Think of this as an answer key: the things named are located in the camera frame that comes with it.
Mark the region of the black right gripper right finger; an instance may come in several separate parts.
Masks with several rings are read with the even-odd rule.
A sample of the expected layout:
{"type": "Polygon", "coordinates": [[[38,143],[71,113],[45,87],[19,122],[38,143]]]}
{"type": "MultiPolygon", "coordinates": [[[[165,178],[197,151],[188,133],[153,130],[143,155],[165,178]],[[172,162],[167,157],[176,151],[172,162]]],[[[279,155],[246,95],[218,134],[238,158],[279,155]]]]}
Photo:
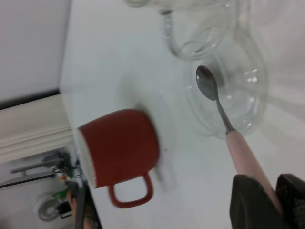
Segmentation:
{"type": "Polygon", "coordinates": [[[285,220],[294,229],[304,229],[305,182],[293,174],[281,174],[277,179],[276,193],[285,220]]]}

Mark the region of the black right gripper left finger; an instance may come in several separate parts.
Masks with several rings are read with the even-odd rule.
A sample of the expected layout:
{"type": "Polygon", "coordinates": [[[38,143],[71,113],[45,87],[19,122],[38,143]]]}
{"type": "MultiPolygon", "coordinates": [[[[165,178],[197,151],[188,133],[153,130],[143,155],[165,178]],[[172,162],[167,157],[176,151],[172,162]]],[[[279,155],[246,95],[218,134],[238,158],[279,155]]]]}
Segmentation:
{"type": "Polygon", "coordinates": [[[233,229],[283,229],[283,217],[263,187],[246,175],[233,178],[230,219],[233,229]]]}

